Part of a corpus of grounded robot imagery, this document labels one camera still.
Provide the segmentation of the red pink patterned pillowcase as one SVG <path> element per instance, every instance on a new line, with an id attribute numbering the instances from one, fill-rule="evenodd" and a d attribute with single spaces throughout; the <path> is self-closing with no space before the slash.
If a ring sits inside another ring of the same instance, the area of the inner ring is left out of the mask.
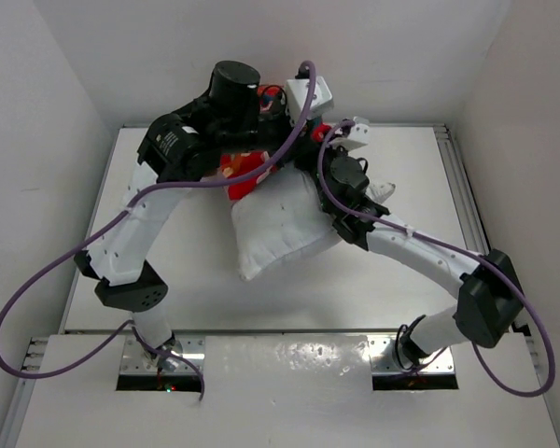
<path id="1" fill-rule="evenodd" d="M 258 87 L 259 112 L 266 124 L 277 124 L 281 131 L 290 133 L 299 118 L 309 90 L 307 80 L 289 80 L 285 85 L 267 84 Z M 269 163 L 278 148 L 285 142 L 271 144 L 268 149 L 249 149 L 243 153 L 223 154 L 218 172 L 232 181 L 226 187 L 232 202 L 243 199 L 252 193 L 266 177 L 274 174 L 293 161 L 307 164 L 318 150 L 321 141 L 329 130 L 323 121 L 323 114 L 332 109 L 333 96 L 324 78 L 315 80 L 315 90 L 307 120 L 300 133 L 281 158 Z"/>

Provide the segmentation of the white pillow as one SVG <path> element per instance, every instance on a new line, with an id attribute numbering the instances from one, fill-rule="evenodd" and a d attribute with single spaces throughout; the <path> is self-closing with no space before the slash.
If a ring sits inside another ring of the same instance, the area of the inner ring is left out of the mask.
<path id="1" fill-rule="evenodd" d="M 238 272 L 245 281 L 342 241 L 308 174 L 289 165 L 231 203 Z"/>

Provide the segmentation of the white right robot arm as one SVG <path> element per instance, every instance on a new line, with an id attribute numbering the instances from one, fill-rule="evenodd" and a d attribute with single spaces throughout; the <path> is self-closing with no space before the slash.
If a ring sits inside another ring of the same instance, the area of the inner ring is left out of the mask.
<path id="1" fill-rule="evenodd" d="M 313 179 L 322 211 L 345 242 L 403 264 L 454 298 L 454 307 L 405 325 L 395 343 L 404 369 L 455 344 L 493 348 L 526 308 L 507 254 L 468 252 L 413 230 L 371 197 L 365 166 L 345 146 L 308 143 L 295 165 Z"/>

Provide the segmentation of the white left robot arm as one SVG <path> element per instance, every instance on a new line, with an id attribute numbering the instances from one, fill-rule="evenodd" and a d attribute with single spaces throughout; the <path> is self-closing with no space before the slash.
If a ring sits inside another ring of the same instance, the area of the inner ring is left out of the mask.
<path id="1" fill-rule="evenodd" d="M 304 89 L 298 102 L 275 99 L 265 111 L 255 68 L 216 63 L 204 93 L 148 126 L 121 211 L 75 255 L 102 305 L 130 313 L 146 344 L 162 348 L 174 338 L 161 306 L 168 286 L 147 261 L 150 248 L 191 190 L 257 178 L 300 142 L 315 96 L 314 63 L 303 62 L 294 80 Z"/>

